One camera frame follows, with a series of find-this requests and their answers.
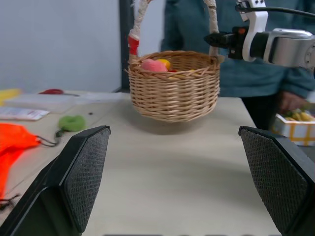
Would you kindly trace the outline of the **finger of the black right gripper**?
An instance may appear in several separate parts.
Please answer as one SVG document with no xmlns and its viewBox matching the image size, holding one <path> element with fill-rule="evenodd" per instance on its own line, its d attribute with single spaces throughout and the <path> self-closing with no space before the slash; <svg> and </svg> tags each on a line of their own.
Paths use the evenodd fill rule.
<svg viewBox="0 0 315 236">
<path fill-rule="evenodd" d="M 233 39 L 233 33 L 213 32 L 204 37 L 204 41 L 211 47 L 229 48 Z"/>
</svg>

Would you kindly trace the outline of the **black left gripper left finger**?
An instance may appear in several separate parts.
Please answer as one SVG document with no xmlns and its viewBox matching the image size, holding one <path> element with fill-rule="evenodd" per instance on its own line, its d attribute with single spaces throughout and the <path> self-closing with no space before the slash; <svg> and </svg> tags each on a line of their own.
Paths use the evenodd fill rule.
<svg viewBox="0 0 315 236">
<path fill-rule="evenodd" d="M 105 125 L 72 136 L 9 213 L 0 236 L 81 236 L 99 191 L 109 136 Z"/>
</svg>

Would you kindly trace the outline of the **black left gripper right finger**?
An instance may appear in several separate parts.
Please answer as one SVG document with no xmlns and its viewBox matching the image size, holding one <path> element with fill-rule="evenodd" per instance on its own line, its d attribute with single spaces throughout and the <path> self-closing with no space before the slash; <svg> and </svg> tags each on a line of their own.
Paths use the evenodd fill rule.
<svg viewBox="0 0 315 236">
<path fill-rule="evenodd" d="M 255 188 L 282 236 L 315 236 L 315 162 L 289 138 L 241 126 Z"/>
</svg>

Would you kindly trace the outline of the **person's bare hand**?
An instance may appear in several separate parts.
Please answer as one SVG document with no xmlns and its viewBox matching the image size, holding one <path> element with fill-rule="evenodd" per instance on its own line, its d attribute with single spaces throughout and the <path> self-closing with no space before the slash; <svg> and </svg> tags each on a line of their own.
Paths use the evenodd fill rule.
<svg viewBox="0 0 315 236">
<path fill-rule="evenodd" d="M 307 100 L 288 91 L 281 92 L 280 112 L 285 113 L 303 108 L 307 105 Z"/>
</svg>

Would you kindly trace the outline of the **person in teal shirt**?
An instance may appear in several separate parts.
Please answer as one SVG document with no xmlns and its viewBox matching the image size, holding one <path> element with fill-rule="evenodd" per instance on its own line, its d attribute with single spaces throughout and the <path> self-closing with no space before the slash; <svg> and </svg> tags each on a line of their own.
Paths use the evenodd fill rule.
<svg viewBox="0 0 315 236">
<path fill-rule="evenodd" d="M 235 11 L 235 0 L 216 0 L 219 29 L 225 32 L 244 22 Z M 266 5 L 315 13 L 315 0 L 266 0 Z M 209 14 L 203 0 L 166 0 L 164 39 L 161 51 L 196 51 L 208 54 L 204 37 L 209 34 Z M 306 30 L 315 35 L 315 19 L 270 13 L 267 31 L 275 28 Z M 241 98 L 257 128 L 268 130 L 280 113 L 281 92 L 307 99 L 315 90 L 313 73 L 303 68 L 285 68 L 225 59 L 220 67 L 220 96 Z"/>
</svg>

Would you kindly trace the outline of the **white yellow checked box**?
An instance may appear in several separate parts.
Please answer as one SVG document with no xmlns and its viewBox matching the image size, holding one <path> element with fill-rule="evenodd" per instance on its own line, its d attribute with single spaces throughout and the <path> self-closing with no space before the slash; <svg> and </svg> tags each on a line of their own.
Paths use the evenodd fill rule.
<svg viewBox="0 0 315 236">
<path fill-rule="evenodd" d="M 298 146 L 315 146 L 315 121 L 288 121 L 276 114 L 271 131 L 289 138 Z"/>
</svg>

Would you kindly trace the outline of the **yellow fruit toys pile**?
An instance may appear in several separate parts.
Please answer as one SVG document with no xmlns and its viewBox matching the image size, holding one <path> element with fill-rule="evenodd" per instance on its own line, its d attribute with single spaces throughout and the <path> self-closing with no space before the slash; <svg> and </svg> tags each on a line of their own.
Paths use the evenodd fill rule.
<svg viewBox="0 0 315 236">
<path fill-rule="evenodd" d="M 287 114 L 285 114 L 284 118 L 288 121 L 300 121 L 300 122 L 315 121 L 315 117 L 313 117 L 306 110 L 296 110 L 293 112 L 288 112 Z"/>
</svg>

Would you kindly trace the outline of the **pink peach toy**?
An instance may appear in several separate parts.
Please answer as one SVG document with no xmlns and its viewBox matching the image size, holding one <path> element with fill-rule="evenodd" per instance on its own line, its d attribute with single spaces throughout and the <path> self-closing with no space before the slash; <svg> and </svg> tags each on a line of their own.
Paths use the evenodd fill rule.
<svg viewBox="0 0 315 236">
<path fill-rule="evenodd" d="M 158 60 L 146 59 L 141 63 L 141 67 L 144 70 L 153 71 L 153 72 L 166 72 L 168 71 L 165 65 Z"/>
</svg>

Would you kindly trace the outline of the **white printed packet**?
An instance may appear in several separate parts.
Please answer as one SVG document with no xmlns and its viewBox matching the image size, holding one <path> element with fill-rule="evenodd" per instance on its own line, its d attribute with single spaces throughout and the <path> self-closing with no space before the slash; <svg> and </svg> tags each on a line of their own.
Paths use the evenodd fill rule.
<svg viewBox="0 0 315 236">
<path fill-rule="evenodd" d="M 44 110 L 0 107 L 0 120 L 37 121 L 48 114 L 50 112 Z"/>
</svg>

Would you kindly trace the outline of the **yellow flat object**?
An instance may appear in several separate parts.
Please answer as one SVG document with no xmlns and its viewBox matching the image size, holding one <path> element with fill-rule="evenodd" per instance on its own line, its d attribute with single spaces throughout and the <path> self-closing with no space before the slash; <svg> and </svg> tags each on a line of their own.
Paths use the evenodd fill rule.
<svg viewBox="0 0 315 236">
<path fill-rule="evenodd" d="M 6 100 L 14 98 L 20 94 L 21 90 L 18 88 L 0 90 L 0 107 L 4 105 Z"/>
</svg>

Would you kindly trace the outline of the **orange drawstring cloth bag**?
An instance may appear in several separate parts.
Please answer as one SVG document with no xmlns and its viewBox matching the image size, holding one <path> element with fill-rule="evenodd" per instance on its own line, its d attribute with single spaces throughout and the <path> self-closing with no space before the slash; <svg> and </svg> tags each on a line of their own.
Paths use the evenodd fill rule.
<svg viewBox="0 0 315 236">
<path fill-rule="evenodd" d="M 12 165 L 25 150 L 44 145 L 55 147 L 60 143 L 63 131 L 55 133 L 55 140 L 48 141 L 38 135 L 29 132 L 24 126 L 0 123 L 0 212 L 10 205 L 14 198 L 5 199 L 5 186 Z"/>
</svg>

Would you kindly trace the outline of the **red handled scissors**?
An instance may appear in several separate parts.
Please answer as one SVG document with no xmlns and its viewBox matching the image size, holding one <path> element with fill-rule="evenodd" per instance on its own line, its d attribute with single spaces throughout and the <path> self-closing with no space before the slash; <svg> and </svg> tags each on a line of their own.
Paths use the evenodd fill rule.
<svg viewBox="0 0 315 236">
<path fill-rule="evenodd" d="M 79 95 L 73 94 L 73 93 L 67 93 L 64 92 L 61 89 L 47 89 L 45 91 L 39 92 L 38 94 L 46 94 L 46 95 L 68 95 L 68 96 L 76 96 L 78 97 Z"/>
</svg>

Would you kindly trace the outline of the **black vertical post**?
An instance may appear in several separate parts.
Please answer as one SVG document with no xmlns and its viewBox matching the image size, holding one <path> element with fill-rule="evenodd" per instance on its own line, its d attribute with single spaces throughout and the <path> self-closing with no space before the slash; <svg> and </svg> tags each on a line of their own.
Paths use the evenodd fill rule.
<svg viewBox="0 0 315 236">
<path fill-rule="evenodd" d="M 121 86 L 116 92 L 129 93 L 128 69 L 129 49 L 127 35 L 133 28 L 134 1 L 118 0 L 119 3 L 119 27 L 120 27 L 120 49 L 121 49 Z"/>
</svg>

